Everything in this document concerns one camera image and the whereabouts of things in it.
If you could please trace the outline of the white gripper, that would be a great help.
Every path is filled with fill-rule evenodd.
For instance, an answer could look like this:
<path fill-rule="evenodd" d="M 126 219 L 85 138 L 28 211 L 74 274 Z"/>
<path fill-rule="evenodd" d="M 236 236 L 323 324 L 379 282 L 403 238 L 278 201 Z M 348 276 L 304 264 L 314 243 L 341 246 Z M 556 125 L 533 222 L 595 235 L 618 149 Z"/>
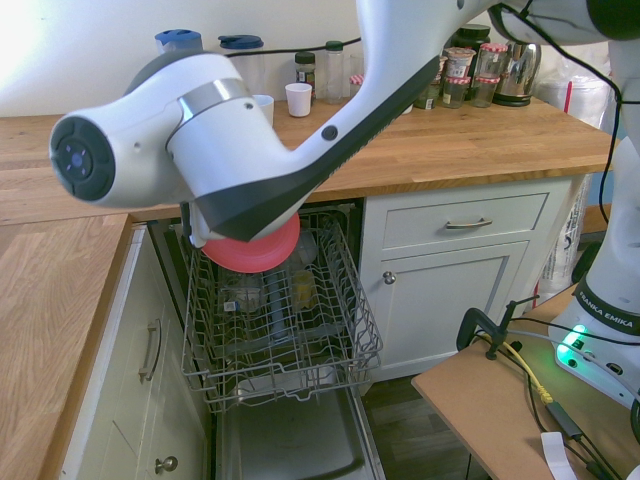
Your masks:
<path fill-rule="evenodd" d="M 191 244 L 201 249 L 208 241 L 222 240 L 223 237 L 209 228 L 206 220 L 195 202 L 189 202 L 189 224 L 191 233 L 189 239 Z"/>

